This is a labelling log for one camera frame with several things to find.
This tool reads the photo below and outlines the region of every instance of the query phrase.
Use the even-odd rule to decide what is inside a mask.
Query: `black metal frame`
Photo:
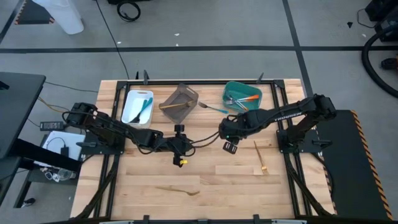
[[[113,102],[113,110],[112,110],[112,118],[116,118],[116,114],[118,112],[118,106],[119,106],[119,99],[121,95],[121,90],[125,89],[124,92],[124,101],[123,101],[123,107],[126,104],[126,99],[127,99],[127,94],[128,90],[134,85],[178,85],[179,83],[184,83],[186,85],[225,85],[227,84],[230,80],[148,80],[149,77],[147,74],[144,75],[144,81],[139,81],[139,80],[134,80],[134,81],[118,81],[116,84],[116,92],[115,92],[115,97],[114,97],[114,102]],[[271,87],[271,92],[272,92],[272,99],[274,101],[274,107],[279,107],[279,100],[277,97],[277,88],[280,88],[280,93],[282,95],[282,100],[283,100],[283,105],[287,105],[287,94],[285,90],[285,85],[283,80],[235,80],[237,82],[241,82],[244,84],[248,85],[270,85]],[[291,126],[293,125],[293,122],[291,119],[288,120],[288,125]],[[279,130],[283,130],[283,123],[281,121],[278,122],[278,128]],[[303,174],[303,169],[302,169],[302,164],[300,160],[300,155],[295,154],[295,163],[297,167],[297,173],[298,176],[300,177],[301,181],[305,183],[305,178]],[[120,155],[115,155],[114,157],[114,165],[116,165],[116,175],[114,175],[114,178],[111,181],[110,188],[109,188],[109,195],[108,195],[108,202],[106,205],[106,215],[105,217],[110,218],[112,214],[112,208],[113,208],[113,198],[114,198],[114,191],[116,187],[116,178],[117,178],[117,168],[119,165],[119,159]],[[288,163],[291,163],[290,161],[290,156],[289,153],[284,153],[284,159],[285,159],[285,165],[286,168],[288,166]],[[103,165],[102,165],[102,170],[101,170],[101,176],[99,180],[99,187],[103,185],[104,179],[106,177],[106,173],[108,170],[108,164],[109,164],[109,156],[105,155],[104,160],[103,160]],[[289,181],[289,190],[290,190],[290,195],[292,199],[292,205],[293,205],[293,211],[294,211],[294,216],[298,217],[300,216],[300,209],[299,209],[299,203],[297,200],[297,193],[295,190],[295,182],[293,178],[287,173],[287,178]],[[307,198],[303,194],[303,201],[304,201],[304,207],[305,207],[305,213],[306,215],[312,215],[311,213],[311,206],[307,200]],[[100,209],[101,209],[101,200],[98,201],[96,207],[95,207],[95,212],[94,212],[94,217],[98,218],[100,214]],[[138,223],[148,223],[149,221],[149,216],[143,219],[143,221],[140,220],[135,220],[135,222]],[[217,220],[220,221],[220,223],[223,222],[236,222],[236,223],[269,223],[270,220],[260,220],[259,218],[253,218],[253,220]],[[161,222],[174,222],[174,223],[186,223],[186,222],[196,222],[198,223],[198,220],[162,220]]]

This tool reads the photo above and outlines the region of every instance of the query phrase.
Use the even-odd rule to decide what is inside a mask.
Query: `concrete floor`
[[[152,79],[160,78],[302,78],[308,76],[314,93],[331,97],[338,109],[356,110],[382,180],[394,217],[398,217],[398,110],[397,99],[379,89],[368,77],[356,51],[304,51],[307,73],[301,72],[284,3],[288,3],[301,46],[362,46],[374,34],[356,23],[356,11],[369,0],[152,0],[140,2],[141,18],[133,23],[120,20],[116,7],[98,0],[130,77],[146,69]],[[19,0],[3,0],[0,5],[0,30]],[[49,25],[11,25],[0,39],[0,71],[35,73],[47,81],[75,88],[97,90],[100,80],[125,79],[126,72],[117,52],[101,52],[114,47],[95,1],[73,0],[80,11],[85,30],[66,35],[57,23]],[[365,14],[363,21],[368,22]],[[353,22],[352,28],[347,22]],[[184,46],[271,46],[273,50],[160,51],[157,47]],[[22,49],[26,54],[13,54]],[[66,53],[50,53],[60,49]],[[371,52],[377,68],[396,52]],[[398,88],[396,72],[379,71],[381,77]],[[44,85],[41,97],[48,103],[71,107],[74,102],[94,103],[95,93],[81,93]],[[34,106],[32,121],[58,121],[60,115],[42,103]],[[20,138],[39,144],[42,136],[26,123]],[[0,223],[42,223],[66,220],[72,207],[75,187],[32,184],[28,197],[36,204],[13,209],[14,199],[25,173],[18,174],[0,207]]]

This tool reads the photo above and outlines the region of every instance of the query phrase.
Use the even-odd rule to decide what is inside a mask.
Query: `green plastic bin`
[[[225,101],[228,101],[229,98],[226,96],[227,93],[234,98],[234,100],[238,100],[241,98],[249,97],[252,95],[259,95],[259,98],[250,102],[242,102],[242,104],[247,107],[249,110],[256,110],[260,108],[260,103],[262,99],[262,92],[260,89],[249,86],[240,82],[230,81],[225,85],[223,92],[223,105],[226,108],[231,108],[238,112],[244,112],[244,110],[238,106],[236,103],[232,105],[227,105]]]

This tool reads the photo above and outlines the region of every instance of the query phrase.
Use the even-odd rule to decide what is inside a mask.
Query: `white plastic bin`
[[[122,122],[135,128],[149,128],[154,110],[154,101],[140,115],[138,123],[131,121],[137,116],[142,108],[144,100],[154,97],[154,93],[146,90],[130,90],[127,94],[126,105],[124,105]]]
[[[44,7],[67,34],[83,31],[81,16],[71,0],[33,0]]]

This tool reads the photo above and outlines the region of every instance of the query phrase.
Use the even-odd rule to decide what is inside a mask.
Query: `wooden table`
[[[299,79],[284,81],[289,103],[304,98]],[[101,82],[96,102],[98,110],[111,114],[116,82]],[[273,108],[270,86],[256,87],[263,92],[261,108]],[[190,88],[198,92],[200,101],[216,108],[223,107],[223,85],[190,85]],[[162,114],[158,105],[175,91],[176,86],[138,85],[134,89],[154,92],[155,105],[150,128],[163,131],[165,137],[173,135],[174,124]],[[119,104],[117,119],[120,119],[122,105]],[[223,118],[222,113],[197,106],[183,121],[185,134],[192,140],[203,139],[218,129]],[[293,121],[296,123],[301,119],[298,117]],[[218,139],[188,157],[188,164],[182,168],[172,164],[171,153],[146,156],[127,140],[126,151],[119,163],[111,219],[142,220],[143,215],[150,215],[151,220],[252,219],[254,214],[259,214],[260,218],[293,218],[287,174],[283,155],[277,148],[276,130],[277,125],[273,123],[260,133],[249,136],[239,143],[235,155],[222,150],[225,140]],[[266,175],[262,173],[253,141],[256,141],[268,167]],[[326,210],[334,213],[323,166],[310,154],[301,154],[301,160],[307,187]],[[102,161],[103,156],[93,156],[83,164],[71,217],[83,210],[98,188]],[[200,193],[189,196],[184,192],[157,187]],[[296,191],[300,210],[304,213],[298,187]],[[108,193],[104,195],[102,215]]]

